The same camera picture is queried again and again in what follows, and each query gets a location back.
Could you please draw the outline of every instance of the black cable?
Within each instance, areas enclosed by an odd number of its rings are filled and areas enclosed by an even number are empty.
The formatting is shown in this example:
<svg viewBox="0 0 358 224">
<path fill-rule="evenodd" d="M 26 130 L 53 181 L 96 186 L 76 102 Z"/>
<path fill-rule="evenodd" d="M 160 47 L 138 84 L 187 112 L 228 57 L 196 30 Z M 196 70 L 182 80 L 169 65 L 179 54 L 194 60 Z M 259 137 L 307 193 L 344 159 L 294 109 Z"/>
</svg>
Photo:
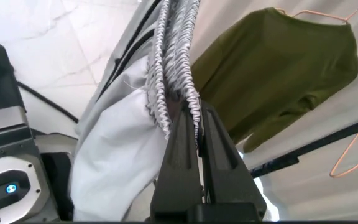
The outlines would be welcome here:
<svg viewBox="0 0 358 224">
<path fill-rule="evenodd" d="M 32 95 L 34 95 L 35 97 L 37 97 L 38 99 L 40 99 L 41 101 L 45 102 L 46 104 L 50 105 L 51 107 L 55 108 L 56 110 L 58 110 L 59 112 L 61 112 L 62 114 L 64 114 L 65 116 L 67 116 L 68 118 L 70 118 L 72 121 L 74 121 L 75 123 L 78 123 L 78 118 L 76 118 L 74 115 L 72 115 L 70 112 L 68 112 L 66 109 L 62 108 L 61 106 L 57 105 L 56 103 L 54 103 L 53 101 L 51 101 L 50 99 L 42 96 L 39 92 L 31 89 L 29 86 L 27 86 L 26 84 L 23 84 L 20 81 L 16 81 L 17 86 L 22 88 L 25 91 L 28 91 L 29 93 L 31 93 Z"/>
</svg>

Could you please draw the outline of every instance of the glowing power button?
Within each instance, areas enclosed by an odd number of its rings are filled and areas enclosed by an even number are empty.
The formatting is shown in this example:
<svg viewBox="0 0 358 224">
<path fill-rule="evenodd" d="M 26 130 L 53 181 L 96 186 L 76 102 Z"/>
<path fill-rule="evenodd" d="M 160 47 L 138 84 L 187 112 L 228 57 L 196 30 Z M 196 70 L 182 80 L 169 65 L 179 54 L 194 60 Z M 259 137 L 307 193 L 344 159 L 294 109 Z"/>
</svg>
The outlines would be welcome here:
<svg viewBox="0 0 358 224">
<path fill-rule="evenodd" d="M 10 184 L 6 187 L 6 193 L 11 194 L 17 190 L 17 186 L 14 184 Z"/>
</svg>

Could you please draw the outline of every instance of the black clothes rail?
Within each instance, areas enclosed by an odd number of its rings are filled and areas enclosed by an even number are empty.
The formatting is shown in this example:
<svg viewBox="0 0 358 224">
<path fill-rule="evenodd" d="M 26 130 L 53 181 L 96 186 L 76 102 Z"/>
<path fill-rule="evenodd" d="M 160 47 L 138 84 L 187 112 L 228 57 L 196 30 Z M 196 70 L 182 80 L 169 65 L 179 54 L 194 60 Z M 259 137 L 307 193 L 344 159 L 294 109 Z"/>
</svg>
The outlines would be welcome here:
<svg viewBox="0 0 358 224">
<path fill-rule="evenodd" d="M 319 140 L 309 143 L 305 146 L 300 147 L 292 152 L 289 152 L 283 156 L 280 156 L 270 162 L 262 164 L 250 171 L 253 178 L 260 177 L 271 172 L 275 172 L 280 169 L 292 166 L 299 163 L 299 156 L 302 156 L 311 151 L 317 150 L 323 146 L 347 138 L 353 134 L 358 133 L 358 123 L 352 124 L 344 129 L 336 131 L 335 133 L 329 134 Z"/>
</svg>

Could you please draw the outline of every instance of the green sweater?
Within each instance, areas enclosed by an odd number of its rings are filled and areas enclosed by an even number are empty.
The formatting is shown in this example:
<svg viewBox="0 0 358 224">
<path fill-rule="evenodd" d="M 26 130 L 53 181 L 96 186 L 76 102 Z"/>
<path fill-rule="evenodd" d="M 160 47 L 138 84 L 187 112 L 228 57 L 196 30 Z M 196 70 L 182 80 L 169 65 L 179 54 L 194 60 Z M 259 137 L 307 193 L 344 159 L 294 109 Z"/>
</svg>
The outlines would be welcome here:
<svg viewBox="0 0 358 224">
<path fill-rule="evenodd" d="M 252 134 L 244 144 L 250 152 L 356 78 L 356 40 L 349 24 L 267 8 L 221 34 L 191 70 L 234 143 Z"/>
</svg>

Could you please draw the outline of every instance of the blue light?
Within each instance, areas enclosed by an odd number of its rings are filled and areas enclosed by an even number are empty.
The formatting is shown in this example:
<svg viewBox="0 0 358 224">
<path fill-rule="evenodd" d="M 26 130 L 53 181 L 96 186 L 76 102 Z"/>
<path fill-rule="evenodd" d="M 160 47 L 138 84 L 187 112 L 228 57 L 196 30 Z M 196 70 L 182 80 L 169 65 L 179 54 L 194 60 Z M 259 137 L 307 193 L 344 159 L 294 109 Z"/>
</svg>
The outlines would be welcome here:
<svg viewBox="0 0 358 224">
<path fill-rule="evenodd" d="M 17 187 L 16 187 L 16 185 L 14 185 L 14 184 L 8 185 L 8 186 L 6 187 L 6 193 L 8 193 L 8 194 L 13 193 L 13 192 L 15 192 L 16 190 L 17 190 Z"/>
</svg>

